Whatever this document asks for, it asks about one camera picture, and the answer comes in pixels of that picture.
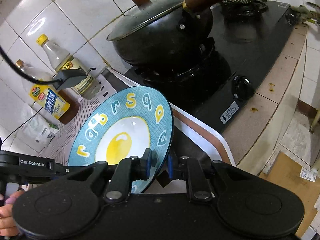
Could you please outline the person's left hand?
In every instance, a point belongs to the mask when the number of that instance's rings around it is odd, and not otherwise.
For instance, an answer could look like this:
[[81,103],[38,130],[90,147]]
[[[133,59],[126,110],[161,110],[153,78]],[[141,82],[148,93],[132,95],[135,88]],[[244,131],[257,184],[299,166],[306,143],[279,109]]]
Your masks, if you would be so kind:
[[6,201],[5,205],[1,206],[1,236],[3,237],[15,237],[19,234],[16,223],[12,216],[12,207],[17,198],[24,194],[24,189],[20,189],[13,193]]

